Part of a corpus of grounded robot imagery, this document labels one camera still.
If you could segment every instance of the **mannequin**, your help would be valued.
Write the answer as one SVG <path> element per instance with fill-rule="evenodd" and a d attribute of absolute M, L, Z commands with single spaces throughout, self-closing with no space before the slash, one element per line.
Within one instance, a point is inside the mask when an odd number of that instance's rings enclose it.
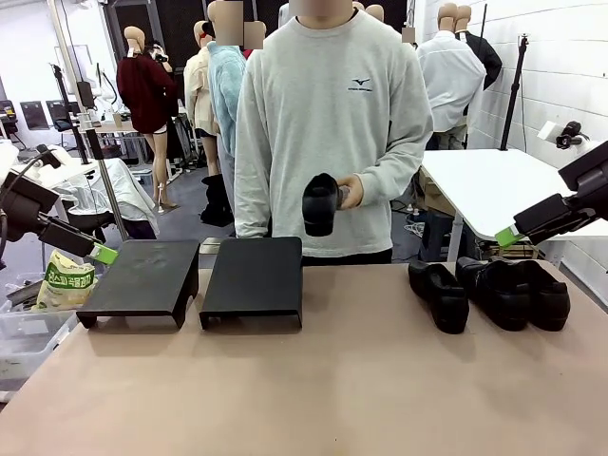
<path fill-rule="evenodd" d="M 472 124 L 481 111 L 485 68 L 467 44 L 455 39 L 457 17 L 453 3 L 440 7 L 439 31 L 417 50 L 433 114 L 434 134 L 427 150 L 463 149 L 466 107 L 471 106 Z"/>
<path fill-rule="evenodd" d="M 456 15 L 456 25 L 454 26 L 454 32 L 459 33 L 466 31 L 468 23 L 471 21 L 471 7 L 469 5 L 458 7 L 458 13 Z"/>
<path fill-rule="evenodd" d="M 119 62 L 117 85 L 124 104 L 131 110 L 133 127 L 143 134 L 154 153 L 154 201 L 162 214 L 164 208 L 177 207 L 167 197 L 166 189 L 166 120 L 177 113 L 177 87 L 161 66 L 149 55 L 143 55 L 145 34 L 142 30 L 127 27 L 124 38 L 129 50 L 127 57 Z"/>
<path fill-rule="evenodd" d="M 243 44 L 245 50 L 243 55 L 245 59 L 255 49 L 264 49 L 264 40 L 266 39 L 266 24 L 262 21 L 246 22 L 244 27 Z"/>
<path fill-rule="evenodd" d="M 380 22 L 384 22 L 384 8 L 382 8 L 380 5 L 369 5 L 366 8 L 366 13 L 375 17 Z"/>
<path fill-rule="evenodd" d="M 278 10 L 278 27 L 283 27 L 292 17 L 294 17 L 294 15 L 290 13 L 289 3 L 286 3 Z"/>
<path fill-rule="evenodd" d="M 453 32 L 456 25 L 456 17 L 458 16 L 458 7 L 454 3 L 446 3 L 439 8 L 437 13 L 437 24 L 439 30 L 448 30 Z"/>
<path fill-rule="evenodd" d="M 209 4 L 207 14 L 216 35 L 230 34 L 232 13 L 219 7 L 216 0 Z M 209 87 L 214 114 L 219 125 L 218 156 L 226 193 L 234 212 L 235 149 L 237 142 L 238 94 L 245 73 L 245 58 L 238 46 L 221 46 L 216 41 L 207 45 L 209 49 Z"/>
<path fill-rule="evenodd" d="M 183 71 L 184 96 L 188 120 L 194 126 L 197 136 L 202 136 L 202 147 L 207 158 L 209 174 L 202 180 L 207 185 L 207 207 L 200 214 L 200 221 L 215 226 L 226 226 L 233 221 L 227 204 L 223 177 L 219 171 L 218 125 L 211 104 L 209 87 L 209 49 L 214 32 L 210 23 L 198 21 L 194 25 L 194 39 L 200 51 L 188 59 Z"/>
<path fill-rule="evenodd" d="M 468 44 L 473 50 L 475 55 L 484 64 L 485 76 L 484 90 L 490 87 L 498 79 L 498 75 L 503 69 L 503 61 L 485 38 L 473 35 L 468 31 L 468 23 L 471 20 L 471 7 L 462 6 L 458 7 L 458 14 L 456 17 L 456 26 L 454 32 L 456 38 Z"/>
<path fill-rule="evenodd" d="M 216 138 L 216 136 L 214 135 L 214 126 L 213 124 L 215 123 L 216 119 L 213 116 L 213 110 L 211 108 L 211 100 L 209 99 L 209 83 L 207 82 L 207 70 L 209 68 L 209 51 L 207 50 L 207 44 L 213 40 L 213 37 L 211 35 L 205 34 L 202 31 L 202 26 L 203 24 L 205 24 L 206 21 L 198 21 L 195 25 L 194 25 L 194 38 L 195 41 L 197 42 L 197 45 L 199 46 L 199 48 L 203 51 L 203 54 L 206 54 L 205 57 L 203 57 L 203 60 L 206 60 L 206 62 L 203 62 L 203 68 L 201 69 L 202 71 L 202 76 L 203 76 L 203 81 L 201 81 L 203 84 L 203 86 L 200 86 L 196 95 L 197 97 L 204 97 L 206 98 L 206 103 L 208 103 L 208 105 L 205 107 L 205 109 L 208 109 L 208 113 L 206 116 L 206 119 L 196 119 L 196 114 L 193 115 L 192 117 L 190 116 L 190 106 L 188 106 L 188 100 L 186 100 L 186 109 L 188 110 L 188 118 L 190 120 L 190 122 L 195 126 L 195 128 L 200 128 L 202 130 L 204 130 L 209 136 L 203 136 L 202 138 L 202 147 L 204 149 L 205 152 L 205 157 L 207 158 L 207 167 L 209 169 L 209 176 L 216 176 L 217 174 L 219 174 L 219 162 L 218 162 L 218 140 Z M 186 68 L 189 67 L 188 64 L 190 64 L 190 60 L 188 61 L 188 63 L 186 63 Z M 198 99 L 194 100 L 195 105 L 197 103 L 200 103 L 200 101 Z"/>

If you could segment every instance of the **black shoe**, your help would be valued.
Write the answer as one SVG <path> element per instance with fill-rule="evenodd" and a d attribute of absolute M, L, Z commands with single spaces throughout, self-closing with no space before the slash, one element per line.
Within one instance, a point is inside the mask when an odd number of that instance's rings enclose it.
<path fill-rule="evenodd" d="M 456 278 L 466 294 L 506 331 L 521 331 L 530 316 L 530 287 L 520 270 L 503 261 L 480 263 L 462 257 Z"/>
<path fill-rule="evenodd" d="M 462 333 L 468 319 L 468 300 L 446 266 L 412 261 L 408 271 L 409 285 L 430 307 L 435 326 L 444 333 Z"/>
<path fill-rule="evenodd" d="M 219 227 L 224 227 L 235 221 L 221 174 L 208 176 L 202 182 L 207 185 L 208 204 L 200 214 L 200 221 Z"/>
<path fill-rule="evenodd" d="M 315 176 L 304 189 L 302 217 L 308 236 L 322 238 L 333 232 L 333 218 L 339 209 L 340 189 L 329 174 Z"/>
<path fill-rule="evenodd" d="M 561 331 L 570 314 L 568 287 L 558 282 L 537 261 L 509 262 L 530 287 L 530 323 L 545 331 Z"/>

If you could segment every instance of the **mannequin head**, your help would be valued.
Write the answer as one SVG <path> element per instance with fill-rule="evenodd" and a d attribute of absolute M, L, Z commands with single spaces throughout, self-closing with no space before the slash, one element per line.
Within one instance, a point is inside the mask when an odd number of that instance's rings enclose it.
<path fill-rule="evenodd" d="M 244 47 L 246 49 L 264 49 L 266 25 L 261 21 L 246 22 L 244 28 Z"/>
<path fill-rule="evenodd" d="M 209 8 L 211 12 L 208 10 L 207 13 L 216 30 L 217 43 L 221 46 L 242 46 L 243 2 L 216 0 Z"/>
<path fill-rule="evenodd" d="M 456 16 L 458 16 L 458 7 L 454 3 L 446 3 L 439 8 L 437 14 L 437 24 L 439 30 L 454 31 L 456 25 Z"/>
<path fill-rule="evenodd" d="M 456 15 L 456 25 L 454 31 L 465 31 L 468 27 L 468 23 L 471 21 L 471 7 L 462 6 L 458 7 L 458 13 Z"/>
<path fill-rule="evenodd" d="M 124 38 L 129 48 L 136 52 L 143 52 L 145 48 L 145 34 L 137 27 L 127 27 L 124 29 Z"/>
<path fill-rule="evenodd" d="M 216 22 L 216 18 L 218 16 L 217 11 L 218 11 L 218 2 L 221 2 L 222 0 L 216 0 L 215 2 L 211 2 L 209 4 L 209 6 L 207 7 L 207 17 L 209 17 L 209 20 L 211 22 Z"/>
<path fill-rule="evenodd" d="M 194 40 L 197 42 L 197 45 L 199 45 L 199 48 L 204 48 L 207 46 L 207 43 L 213 40 L 213 37 L 206 34 L 203 30 L 203 26 L 206 22 L 207 21 L 198 21 L 194 25 Z"/>
<path fill-rule="evenodd" d="M 384 8 L 382 8 L 380 5 L 369 5 L 365 11 L 367 14 L 375 17 L 380 22 L 384 22 Z"/>

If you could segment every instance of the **black sleeve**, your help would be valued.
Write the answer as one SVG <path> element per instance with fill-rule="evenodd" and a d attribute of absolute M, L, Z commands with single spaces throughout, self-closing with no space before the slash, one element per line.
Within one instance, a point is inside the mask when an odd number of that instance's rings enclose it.
<path fill-rule="evenodd" d="M 503 61 L 498 56 L 494 47 L 492 47 L 484 38 L 482 42 L 482 46 L 484 48 L 482 60 L 485 72 L 487 73 L 484 81 L 484 90 L 494 84 L 494 82 L 498 79 L 498 75 L 501 74 L 501 69 L 503 69 Z"/>

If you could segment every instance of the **hand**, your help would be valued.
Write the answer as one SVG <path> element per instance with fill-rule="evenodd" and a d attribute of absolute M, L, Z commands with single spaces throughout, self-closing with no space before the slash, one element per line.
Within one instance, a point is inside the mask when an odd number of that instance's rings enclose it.
<path fill-rule="evenodd" d="M 340 210 L 352 209 L 361 204 L 363 200 L 363 183 L 358 176 L 352 175 L 338 180 L 338 187 L 349 187 L 349 195 L 342 201 Z"/>

